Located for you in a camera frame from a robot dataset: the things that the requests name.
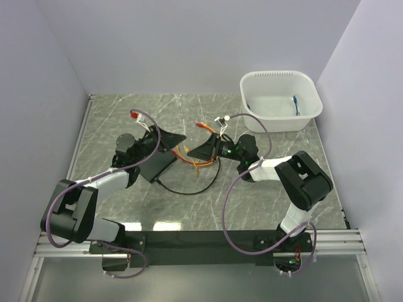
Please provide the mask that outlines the black network switch box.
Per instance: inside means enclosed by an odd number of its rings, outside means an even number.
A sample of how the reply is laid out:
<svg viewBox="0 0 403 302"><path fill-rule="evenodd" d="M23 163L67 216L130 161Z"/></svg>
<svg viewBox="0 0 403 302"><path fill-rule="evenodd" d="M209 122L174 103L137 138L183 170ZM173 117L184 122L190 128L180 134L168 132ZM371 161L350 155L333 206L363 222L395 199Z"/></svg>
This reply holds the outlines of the black network switch box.
<svg viewBox="0 0 403 302"><path fill-rule="evenodd" d="M140 165L140 175L149 183L153 183L177 157L171 152L156 152L147 162Z"/></svg>

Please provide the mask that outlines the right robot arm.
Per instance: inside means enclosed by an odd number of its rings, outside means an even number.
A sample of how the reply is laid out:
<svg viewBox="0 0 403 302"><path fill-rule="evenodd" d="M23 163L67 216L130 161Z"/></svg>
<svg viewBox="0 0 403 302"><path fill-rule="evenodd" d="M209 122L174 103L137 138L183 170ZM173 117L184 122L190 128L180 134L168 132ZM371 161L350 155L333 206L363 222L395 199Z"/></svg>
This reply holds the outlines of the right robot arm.
<svg viewBox="0 0 403 302"><path fill-rule="evenodd" d="M238 174L247 182L280 181L290 206L280 223L277 244L284 251L293 250L299 243L302 224L310 220L317 203L333 190L330 177L304 151L293 156L265 159L258 156L256 139L241 135L237 142L211 134L206 142L187 152L189 157L208 161L222 157L238 161Z"/></svg>

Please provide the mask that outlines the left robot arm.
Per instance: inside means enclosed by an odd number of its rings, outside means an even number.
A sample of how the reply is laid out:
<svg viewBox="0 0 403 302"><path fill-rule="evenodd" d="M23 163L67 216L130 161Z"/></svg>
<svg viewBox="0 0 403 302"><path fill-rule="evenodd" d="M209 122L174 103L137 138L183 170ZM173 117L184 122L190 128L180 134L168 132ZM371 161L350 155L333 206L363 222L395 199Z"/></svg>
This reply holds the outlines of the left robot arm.
<svg viewBox="0 0 403 302"><path fill-rule="evenodd" d="M82 243L89 239L102 240L113 253L122 251L127 244L122 225L96 217L96 205L115 191L132 186L142 165L158 152L170 152L186 139L186 135L171 133L155 125L149 127L140 139L129 133L116 140L111 167L101 174L80 181L63 179L54 189L45 210L40 228L49 242L57 248L54 236L67 243Z"/></svg>

